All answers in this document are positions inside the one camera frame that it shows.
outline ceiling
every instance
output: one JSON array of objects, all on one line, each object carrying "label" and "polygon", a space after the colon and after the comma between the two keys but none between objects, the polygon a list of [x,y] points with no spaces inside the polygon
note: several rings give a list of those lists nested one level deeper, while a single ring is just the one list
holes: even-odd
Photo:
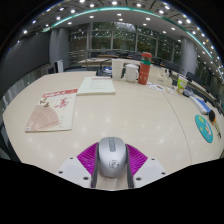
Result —
[{"label": "ceiling", "polygon": [[[122,7],[122,9],[110,10],[117,7]],[[211,41],[208,39],[206,30],[202,31],[201,28],[198,29],[199,26],[191,19],[191,15],[184,15],[180,12],[180,10],[177,10],[176,8],[172,7],[172,5],[169,5],[168,1],[165,3],[159,0],[119,0],[117,1],[117,5],[114,6],[112,5],[112,0],[85,0],[83,3],[80,3],[79,0],[65,0],[58,4],[51,5],[42,11],[42,13],[39,13],[32,18],[30,17],[31,19],[27,21],[26,24],[23,24],[22,29],[16,38],[22,39],[30,34],[40,32],[46,28],[46,24],[53,28],[57,22],[63,21],[65,18],[69,17],[74,18],[64,21],[63,23],[54,26],[54,28],[71,27],[77,24],[88,23],[90,21],[119,22],[120,17],[117,16],[117,13],[122,14],[121,17],[124,23],[131,23],[139,26],[143,26],[143,23],[146,23],[147,28],[160,33],[166,31],[166,35],[176,41],[180,40],[181,36],[186,36],[192,39],[197,45],[197,52],[200,56],[200,59],[205,62],[206,66],[211,68],[212,73],[214,73],[214,75],[223,82],[222,72],[224,72],[224,69],[222,68],[221,57],[217,54],[215,49],[211,48],[214,46],[214,43],[211,43]]]}]

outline white mouse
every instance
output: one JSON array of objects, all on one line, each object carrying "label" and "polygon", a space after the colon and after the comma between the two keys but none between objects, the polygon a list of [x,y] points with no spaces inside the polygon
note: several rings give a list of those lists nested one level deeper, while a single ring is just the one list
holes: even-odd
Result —
[{"label": "white mouse", "polygon": [[104,176],[117,178],[126,168],[126,146],[117,137],[103,138],[99,142],[99,164]]}]

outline document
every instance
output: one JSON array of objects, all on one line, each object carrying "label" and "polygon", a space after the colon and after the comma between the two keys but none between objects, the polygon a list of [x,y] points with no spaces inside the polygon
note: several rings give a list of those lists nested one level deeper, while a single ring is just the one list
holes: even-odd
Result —
[{"label": "document", "polygon": [[77,95],[115,94],[114,85],[110,77],[86,77]]},{"label": "document", "polygon": [[76,93],[77,89],[44,93],[31,114],[25,131],[72,129]]}]

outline mouse pad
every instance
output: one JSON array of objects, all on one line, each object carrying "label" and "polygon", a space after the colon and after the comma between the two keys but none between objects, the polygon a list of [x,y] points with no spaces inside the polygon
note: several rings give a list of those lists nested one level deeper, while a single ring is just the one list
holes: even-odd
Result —
[{"label": "mouse pad", "polygon": [[201,115],[195,116],[195,122],[205,140],[211,143],[213,141],[213,133],[209,123]]}]

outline bottle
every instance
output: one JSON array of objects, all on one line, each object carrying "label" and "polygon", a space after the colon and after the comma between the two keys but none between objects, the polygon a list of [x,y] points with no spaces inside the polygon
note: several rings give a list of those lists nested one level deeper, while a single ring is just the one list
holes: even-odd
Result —
[{"label": "bottle", "polygon": [[138,83],[146,85],[149,77],[152,55],[148,52],[142,53]]}]

